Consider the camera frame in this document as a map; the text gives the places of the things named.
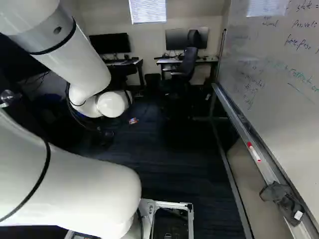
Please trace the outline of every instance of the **window blind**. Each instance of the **window blind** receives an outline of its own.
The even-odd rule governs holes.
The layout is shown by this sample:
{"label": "window blind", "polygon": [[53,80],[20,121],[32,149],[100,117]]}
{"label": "window blind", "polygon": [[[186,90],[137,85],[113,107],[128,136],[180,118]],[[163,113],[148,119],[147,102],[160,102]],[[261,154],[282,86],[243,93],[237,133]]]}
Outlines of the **window blind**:
{"label": "window blind", "polygon": [[129,0],[132,24],[166,22],[166,0]]}
{"label": "window blind", "polygon": [[250,0],[247,16],[275,16],[285,14],[281,0]]}

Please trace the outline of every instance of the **whiteboard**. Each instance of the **whiteboard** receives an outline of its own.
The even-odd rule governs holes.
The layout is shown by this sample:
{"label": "whiteboard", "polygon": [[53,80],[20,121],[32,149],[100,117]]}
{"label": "whiteboard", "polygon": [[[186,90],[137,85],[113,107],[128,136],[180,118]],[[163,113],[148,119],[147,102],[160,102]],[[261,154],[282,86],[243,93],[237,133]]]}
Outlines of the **whiteboard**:
{"label": "whiteboard", "polygon": [[219,83],[319,221],[319,0],[233,0]]}

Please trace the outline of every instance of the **white robotic arm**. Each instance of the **white robotic arm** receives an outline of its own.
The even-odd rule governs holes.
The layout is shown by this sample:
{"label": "white robotic arm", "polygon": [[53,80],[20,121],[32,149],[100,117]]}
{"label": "white robotic arm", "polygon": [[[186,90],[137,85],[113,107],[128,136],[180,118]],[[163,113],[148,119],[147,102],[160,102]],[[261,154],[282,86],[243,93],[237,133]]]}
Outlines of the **white robotic arm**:
{"label": "white robotic arm", "polygon": [[[110,72],[58,0],[2,0],[0,32],[68,81],[82,114],[117,117],[128,107],[124,92],[97,95]],[[1,109],[0,151],[0,226],[58,225],[105,239],[131,227],[141,198],[133,170],[56,148]]]}
{"label": "white robotic arm", "polygon": [[69,99],[91,117],[118,117],[132,100],[124,91],[106,92],[111,74],[59,0],[4,0],[0,32],[68,81]]}

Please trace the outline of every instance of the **black ring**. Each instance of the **black ring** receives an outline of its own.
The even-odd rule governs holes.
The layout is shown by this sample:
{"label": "black ring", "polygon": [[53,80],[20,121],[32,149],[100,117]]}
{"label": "black ring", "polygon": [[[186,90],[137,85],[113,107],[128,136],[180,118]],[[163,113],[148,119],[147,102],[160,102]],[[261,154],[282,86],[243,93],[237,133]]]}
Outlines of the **black ring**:
{"label": "black ring", "polygon": [[14,208],[11,212],[9,212],[7,215],[5,215],[4,217],[2,217],[0,219],[0,223],[3,222],[4,220],[8,219],[9,217],[11,217],[13,214],[15,214],[19,209],[21,209],[25,203],[27,201],[29,201],[29,199],[33,196],[33,194],[35,193],[35,191],[39,188],[40,184],[42,183],[44,176],[48,170],[49,164],[50,164],[50,160],[51,160],[51,149],[50,149],[50,145],[49,143],[43,139],[44,143],[45,143],[45,148],[46,148],[46,159],[45,159],[45,164],[43,167],[43,170],[40,174],[40,177],[38,179],[38,181],[36,182],[36,184],[34,185],[34,187],[32,188],[32,190],[29,192],[29,194],[25,197],[25,199],[22,200],[22,202],[16,206],[16,208]]}
{"label": "black ring", "polygon": [[86,101],[84,101],[84,102],[83,102],[82,104],[80,104],[80,105],[75,105],[75,104],[72,103],[72,101],[70,100],[70,98],[69,98],[69,101],[70,101],[70,103],[71,103],[72,105],[74,105],[74,106],[82,106],[82,105],[84,105],[85,102],[86,102]]}
{"label": "black ring", "polygon": [[65,43],[67,43],[71,37],[74,35],[75,33],[75,30],[76,30],[76,22],[73,19],[73,27],[72,27],[72,30],[70,31],[69,35],[67,35],[61,42],[59,42],[58,44],[44,50],[44,51],[38,51],[38,52],[29,52],[30,55],[43,55],[43,54],[47,54],[47,53],[50,53],[52,51],[55,51],[56,49],[60,48],[61,46],[63,46]]}

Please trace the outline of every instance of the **black office chair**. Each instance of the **black office chair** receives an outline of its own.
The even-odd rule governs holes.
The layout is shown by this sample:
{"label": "black office chair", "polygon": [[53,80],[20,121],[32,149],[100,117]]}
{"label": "black office chair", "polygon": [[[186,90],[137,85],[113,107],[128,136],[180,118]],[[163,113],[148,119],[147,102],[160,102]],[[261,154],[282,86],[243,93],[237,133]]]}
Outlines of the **black office chair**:
{"label": "black office chair", "polygon": [[168,118],[189,118],[191,101],[189,99],[190,83],[195,69],[198,49],[188,47],[185,57],[176,69],[166,69],[172,78],[159,84],[163,99],[163,109]]}

